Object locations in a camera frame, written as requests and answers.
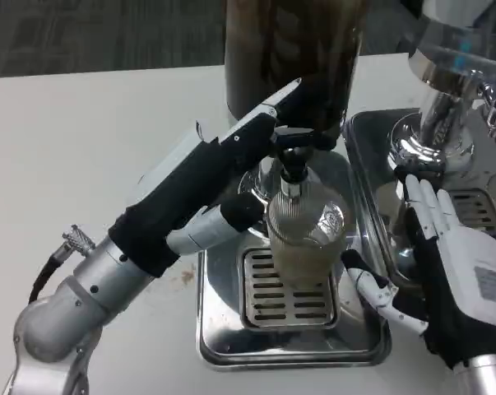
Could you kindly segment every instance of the metal grate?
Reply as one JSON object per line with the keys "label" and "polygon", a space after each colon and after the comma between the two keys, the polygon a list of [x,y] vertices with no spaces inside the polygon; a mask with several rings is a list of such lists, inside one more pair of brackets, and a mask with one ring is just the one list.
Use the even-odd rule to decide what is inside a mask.
{"label": "metal grate", "polygon": [[461,223],[496,239],[496,209],[481,189],[449,191]]}
{"label": "metal grate", "polygon": [[270,249],[244,257],[245,315],[260,328],[325,326],[335,318],[331,282],[296,290],[284,284],[273,267]]}

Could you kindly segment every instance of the coffee machine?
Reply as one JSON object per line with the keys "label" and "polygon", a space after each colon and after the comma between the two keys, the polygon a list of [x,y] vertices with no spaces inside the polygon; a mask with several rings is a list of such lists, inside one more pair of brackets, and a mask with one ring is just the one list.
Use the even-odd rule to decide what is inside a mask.
{"label": "coffee machine", "polygon": [[[340,135],[367,4],[227,2],[225,70],[232,118],[242,118],[296,77],[326,81],[326,102],[280,129],[284,134],[308,129],[322,137],[321,149],[303,150],[308,177],[335,189],[353,217],[358,203]],[[279,191],[281,169],[280,160],[268,156],[230,192],[253,193],[267,205]],[[346,247],[372,257],[357,217],[355,222]],[[215,368],[371,365],[390,351],[387,325],[363,307],[340,262],[325,281],[300,290],[280,279],[264,222],[201,253],[198,274],[197,349]]]}
{"label": "coffee machine", "polygon": [[[228,70],[228,56],[249,70],[253,69],[248,67],[250,62],[260,63],[261,70],[266,70],[262,75],[269,78],[266,82],[255,78],[255,83],[246,72],[247,93],[229,102],[234,117],[242,105],[250,105],[256,96],[253,92],[270,89],[279,70],[282,75],[282,70],[304,61],[301,58],[286,68],[286,56],[280,53],[288,51],[289,55],[293,48],[293,43],[282,39],[290,35],[279,37],[277,28],[286,27],[298,15],[292,3],[269,2],[267,13],[258,10],[251,21],[244,25],[236,21],[230,27],[245,29],[229,36],[230,48],[226,43],[228,90],[241,91],[241,80]],[[239,17],[235,7],[228,12]],[[260,15],[266,18],[262,24],[254,22]],[[268,23],[268,16],[277,22],[271,23],[270,18]],[[351,20],[360,21],[358,17]],[[257,41],[254,26],[273,26],[273,30]],[[352,37],[359,41],[359,29],[347,31],[357,31]],[[244,61],[231,45],[235,40],[251,43],[252,51]],[[460,220],[496,239],[496,1],[425,0],[409,41],[413,46],[407,59],[410,68],[429,86],[429,97],[419,109],[357,114],[342,126],[352,60],[346,62],[350,69],[337,74],[338,86],[348,90],[336,102],[336,111],[326,113],[331,116],[324,118],[330,120],[330,127],[327,123],[319,127],[314,122],[319,117],[313,117],[310,124],[284,126],[318,127],[334,141],[343,131],[346,147],[339,139],[332,152],[315,151],[308,161],[310,177],[336,189],[356,214],[355,232],[346,236],[347,247],[359,250],[374,270],[386,272],[396,286],[420,297],[403,224],[403,188],[393,171],[398,165],[436,176],[450,193]],[[273,50],[269,54],[261,51],[258,58],[258,45]],[[358,48],[359,44],[352,47],[350,58],[355,58]],[[349,53],[340,58],[349,59]],[[234,183],[231,192],[251,192],[267,203],[279,187],[280,167],[278,160],[267,157]],[[315,288],[297,291],[288,287],[273,266],[263,223],[199,258],[197,348],[215,367],[372,365],[388,355],[387,324],[362,303],[346,271],[338,268],[341,265],[334,265],[326,283]]]}
{"label": "coffee machine", "polygon": [[427,100],[357,114],[345,134],[389,275],[417,294],[396,166],[438,174],[460,220],[496,239],[496,1],[426,0],[410,41]]}

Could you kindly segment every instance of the black cable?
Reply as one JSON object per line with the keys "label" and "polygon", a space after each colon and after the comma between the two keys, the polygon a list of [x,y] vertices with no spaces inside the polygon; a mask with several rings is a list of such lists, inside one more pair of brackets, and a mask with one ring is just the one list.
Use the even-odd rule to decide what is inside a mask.
{"label": "black cable", "polygon": [[61,265],[63,265],[63,262],[56,259],[52,254],[34,281],[34,285],[32,286],[32,291],[28,299],[28,304],[37,300],[37,298],[39,297],[39,293],[41,292],[41,290],[43,290],[46,283],[49,282],[49,278]]}

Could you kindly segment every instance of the white robotic finger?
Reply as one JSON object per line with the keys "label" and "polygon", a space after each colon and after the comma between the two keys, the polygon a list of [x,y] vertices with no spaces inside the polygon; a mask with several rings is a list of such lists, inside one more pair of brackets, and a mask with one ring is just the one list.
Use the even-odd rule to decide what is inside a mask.
{"label": "white robotic finger", "polygon": [[442,207],[439,205],[436,193],[430,182],[426,179],[422,179],[420,185],[421,190],[423,191],[424,200],[427,203],[430,215],[432,216],[434,229],[436,229],[438,237],[442,237],[448,231],[448,224],[445,215],[443,214]]}
{"label": "white robotic finger", "polygon": [[408,192],[407,202],[410,207],[414,208],[425,238],[431,239],[436,235],[436,232],[434,230],[429,206],[423,196],[420,182],[414,175],[409,174],[406,176],[405,186]]}
{"label": "white robotic finger", "polygon": [[449,229],[461,226],[460,219],[456,214],[456,209],[452,204],[451,195],[449,195],[447,191],[440,189],[436,196],[438,197],[439,205],[442,208]]}

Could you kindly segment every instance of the stainless steel drip tray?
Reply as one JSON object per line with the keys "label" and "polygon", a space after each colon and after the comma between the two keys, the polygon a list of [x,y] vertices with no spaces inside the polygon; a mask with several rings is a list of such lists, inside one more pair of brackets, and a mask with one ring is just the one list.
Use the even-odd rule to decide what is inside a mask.
{"label": "stainless steel drip tray", "polygon": [[[352,169],[372,218],[391,279],[406,290],[420,291],[412,248],[405,234],[402,187],[388,164],[389,133],[396,122],[417,109],[364,112],[345,128]],[[467,171],[448,174],[443,187],[451,194],[460,221],[496,239],[496,143],[488,137],[480,113],[471,111],[466,125],[474,141]]]}
{"label": "stainless steel drip tray", "polygon": [[387,326],[363,309],[346,272],[293,290],[250,234],[199,260],[197,349],[217,369],[371,365],[390,351]]}

